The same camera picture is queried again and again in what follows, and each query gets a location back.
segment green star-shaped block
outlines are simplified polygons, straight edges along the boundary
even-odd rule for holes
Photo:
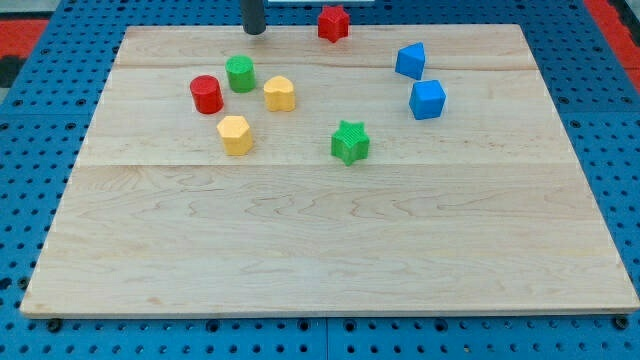
[[[331,137],[331,155],[337,156],[350,166],[354,161],[369,155],[369,136],[364,132],[364,123],[340,121],[340,128]]]

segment green block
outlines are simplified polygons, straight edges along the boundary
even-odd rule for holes
[[[232,56],[225,66],[229,87],[237,93],[245,93],[256,87],[256,74],[253,61],[245,55]]]
[[[340,120],[340,128],[331,137],[331,155],[342,159],[350,166],[354,161],[369,156],[369,136],[364,132],[364,123]]]

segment green cylinder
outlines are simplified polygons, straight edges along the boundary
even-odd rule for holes
[[[245,55],[232,56],[225,66],[229,87],[237,93],[245,93],[256,87],[256,74],[253,61]]]

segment red cylinder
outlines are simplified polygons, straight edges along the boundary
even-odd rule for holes
[[[211,75],[200,75],[189,86],[196,109],[203,114],[214,114],[222,109],[222,91],[218,79]]]

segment red surface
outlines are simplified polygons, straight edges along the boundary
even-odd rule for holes
[[[323,6],[318,16],[318,37],[336,42],[349,36],[349,14],[342,5]]]
[[[218,79],[210,75],[200,75],[189,86],[196,109],[203,114],[217,113],[224,106]]]
[[[618,11],[606,0],[584,0],[584,4],[636,90],[640,91],[640,48],[633,42],[629,29],[620,21]]]
[[[1,20],[0,58],[7,55],[29,57],[48,23],[49,20]]]

